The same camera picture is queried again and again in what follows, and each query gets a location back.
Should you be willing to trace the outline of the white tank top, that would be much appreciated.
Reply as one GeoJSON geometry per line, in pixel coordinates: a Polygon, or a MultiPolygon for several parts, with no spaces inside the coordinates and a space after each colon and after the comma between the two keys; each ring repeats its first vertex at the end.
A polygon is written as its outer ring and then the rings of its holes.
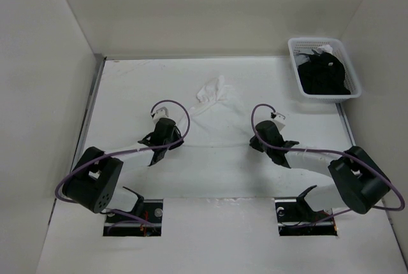
{"type": "Polygon", "coordinates": [[[197,93],[198,103],[188,109],[190,119],[177,122],[187,147],[238,147],[252,137],[249,109],[224,76],[209,80],[197,93]]]}

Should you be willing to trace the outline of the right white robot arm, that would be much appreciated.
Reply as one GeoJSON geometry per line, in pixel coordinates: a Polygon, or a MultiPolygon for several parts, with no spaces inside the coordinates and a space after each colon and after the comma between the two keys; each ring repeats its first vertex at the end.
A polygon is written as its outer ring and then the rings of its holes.
{"type": "Polygon", "coordinates": [[[344,204],[358,214],[366,214],[389,193],[388,177],[360,147],[345,152],[315,152],[297,141],[285,140],[275,122],[266,120],[253,126],[249,145],[265,153],[274,164],[288,169],[305,169],[334,181],[344,204]]]}

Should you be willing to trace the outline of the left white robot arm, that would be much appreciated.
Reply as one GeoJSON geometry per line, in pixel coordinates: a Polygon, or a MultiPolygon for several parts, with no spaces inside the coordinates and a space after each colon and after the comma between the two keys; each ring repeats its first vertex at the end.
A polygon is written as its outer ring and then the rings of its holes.
{"type": "Polygon", "coordinates": [[[143,215],[139,196],[117,187],[126,170],[144,169],[157,164],[169,150],[181,146],[184,139],[172,119],[161,117],[154,131],[129,150],[110,154],[89,147],[77,162],[73,172],[57,186],[57,198],[82,205],[92,213],[118,209],[129,222],[143,215]]]}

